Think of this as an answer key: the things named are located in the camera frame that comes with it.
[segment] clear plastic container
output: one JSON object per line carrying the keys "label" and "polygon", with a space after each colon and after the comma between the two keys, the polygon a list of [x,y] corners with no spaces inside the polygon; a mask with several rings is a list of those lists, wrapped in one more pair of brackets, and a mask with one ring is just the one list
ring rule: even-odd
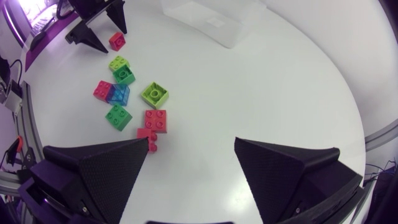
{"label": "clear plastic container", "polygon": [[243,40],[260,20],[260,0],[161,0],[163,12],[209,35],[227,48]]}

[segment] white round table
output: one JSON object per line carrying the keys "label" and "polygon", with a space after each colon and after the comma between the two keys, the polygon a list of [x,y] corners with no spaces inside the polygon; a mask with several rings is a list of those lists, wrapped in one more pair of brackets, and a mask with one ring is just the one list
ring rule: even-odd
{"label": "white round table", "polygon": [[[136,137],[150,107],[140,93],[155,81],[170,92],[168,133],[158,134],[126,205],[121,223],[261,223],[234,153],[234,138],[322,149],[364,174],[365,147],[354,98],[331,60],[294,26],[266,11],[252,35],[226,49],[201,32],[163,15],[156,0],[124,6],[127,44],[112,51],[118,28],[103,13],[89,26],[109,54],[69,45],[63,30],[23,80],[31,86],[42,144],[74,147]],[[120,55],[136,81],[123,132],[105,119],[100,80],[113,82],[108,63]]]}

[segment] toy building block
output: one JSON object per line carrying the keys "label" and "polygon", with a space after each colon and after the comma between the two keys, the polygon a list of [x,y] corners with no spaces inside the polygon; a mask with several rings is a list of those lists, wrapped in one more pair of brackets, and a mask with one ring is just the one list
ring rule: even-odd
{"label": "toy building block", "polygon": [[114,84],[112,85],[107,97],[106,101],[115,105],[116,103],[121,106],[126,106],[127,101],[129,100],[130,88],[124,84]]}
{"label": "toy building block", "polygon": [[155,141],[157,140],[156,133],[147,128],[139,128],[137,129],[137,138],[148,138],[148,151],[149,152],[156,152],[157,146],[155,145]]}
{"label": "toy building block", "polygon": [[123,34],[121,32],[115,33],[109,40],[111,48],[115,51],[119,51],[125,43],[126,41],[124,40]]}
{"label": "toy building block", "polygon": [[153,82],[141,93],[141,96],[153,109],[159,109],[169,98],[169,92]]}
{"label": "toy building block", "polygon": [[94,90],[93,95],[97,97],[97,99],[102,100],[107,103],[106,96],[108,95],[109,91],[111,90],[112,84],[100,81],[98,83],[97,88]]}
{"label": "toy building block", "polygon": [[121,68],[114,71],[113,77],[118,84],[130,85],[132,82],[136,81],[136,78],[127,65],[123,65]]}
{"label": "toy building block", "polygon": [[151,129],[156,133],[167,133],[166,110],[145,111],[144,125],[145,128]]}
{"label": "toy building block", "polygon": [[106,119],[117,130],[122,131],[124,127],[130,122],[132,116],[119,104],[115,104],[111,111],[106,115]]}
{"label": "toy building block", "polygon": [[114,72],[117,69],[121,68],[123,65],[127,65],[127,67],[130,67],[129,62],[126,59],[117,56],[111,63],[109,63],[109,68],[112,72]]}

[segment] pink lego brick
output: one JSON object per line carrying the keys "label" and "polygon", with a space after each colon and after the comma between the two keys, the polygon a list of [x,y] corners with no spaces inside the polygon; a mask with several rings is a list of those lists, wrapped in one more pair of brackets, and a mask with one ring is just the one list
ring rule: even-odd
{"label": "pink lego brick", "polygon": [[120,32],[115,33],[109,40],[111,48],[115,51],[119,51],[125,43],[126,41],[124,40],[123,34]]}
{"label": "pink lego brick", "polygon": [[105,103],[107,103],[106,101],[106,96],[108,95],[110,89],[112,87],[112,84],[107,83],[105,81],[100,81],[98,83],[97,88],[94,90],[93,95],[95,97],[97,97],[97,99],[104,101]]}
{"label": "pink lego brick", "polygon": [[151,129],[156,133],[167,133],[166,110],[145,111],[144,125],[145,128]]}
{"label": "pink lego brick", "polygon": [[148,151],[149,152],[156,152],[157,146],[155,145],[155,141],[157,140],[157,135],[154,131],[147,128],[138,128],[137,129],[137,138],[146,138],[148,137]]}

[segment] green lego brick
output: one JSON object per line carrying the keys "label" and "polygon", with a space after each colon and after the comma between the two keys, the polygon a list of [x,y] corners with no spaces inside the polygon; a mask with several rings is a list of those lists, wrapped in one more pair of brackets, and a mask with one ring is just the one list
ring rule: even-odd
{"label": "green lego brick", "polygon": [[117,130],[122,131],[123,128],[126,127],[126,125],[130,122],[132,116],[119,104],[115,104],[105,118]]}
{"label": "green lego brick", "polygon": [[169,98],[169,91],[153,82],[141,93],[141,96],[149,106],[159,109]]}
{"label": "green lego brick", "polygon": [[121,68],[113,72],[113,77],[116,79],[118,84],[130,85],[132,82],[136,81],[134,74],[127,65],[123,65]]}
{"label": "green lego brick", "polygon": [[127,65],[127,67],[130,67],[129,62],[126,59],[117,56],[111,63],[109,63],[109,68],[112,72],[114,72],[117,69],[121,68],[123,65]]}

